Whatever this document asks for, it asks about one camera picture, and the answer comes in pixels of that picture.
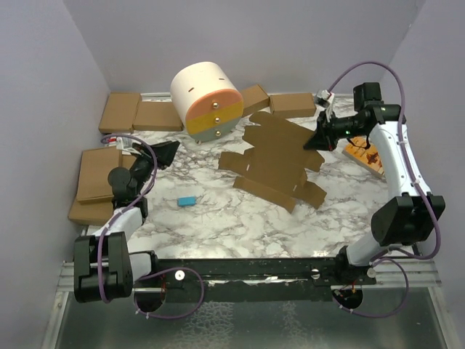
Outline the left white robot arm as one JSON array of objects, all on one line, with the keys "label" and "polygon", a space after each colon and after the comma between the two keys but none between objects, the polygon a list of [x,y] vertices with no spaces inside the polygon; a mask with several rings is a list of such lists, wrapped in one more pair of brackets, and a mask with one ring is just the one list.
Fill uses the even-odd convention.
[{"label": "left white robot arm", "polygon": [[78,237],[73,247],[73,291],[79,303],[129,297],[135,281],[150,287],[158,283],[161,270],[153,250],[130,252],[128,240],[146,221],[146,195],[160,170],[170,167],[180,146],[177,140],[149,145],[123,134],[105,136],[103,143],[135,157],[130,168],[110,170],[113,214],[96,232]]}]

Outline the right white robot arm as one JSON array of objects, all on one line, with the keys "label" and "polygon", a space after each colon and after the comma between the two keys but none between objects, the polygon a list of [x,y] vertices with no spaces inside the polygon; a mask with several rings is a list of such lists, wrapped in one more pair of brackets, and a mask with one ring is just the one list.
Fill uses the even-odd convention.
[{"label": "right white robot arm", "polygon": [[371,233],[337,254],[333,274],[341,284],[351,284],[388,251],[426,241],[445,210],[444,198],[431,192],[416,165],[400,105],[386,104],[374,82],[356,86],[353,95],[355,114],[341,118],[333,111],[333,93],[323,90],[315,96],[322,111],[303,147],[334,151],[340,139],[364,136],[384,169],[388,200],[373,214]]}]

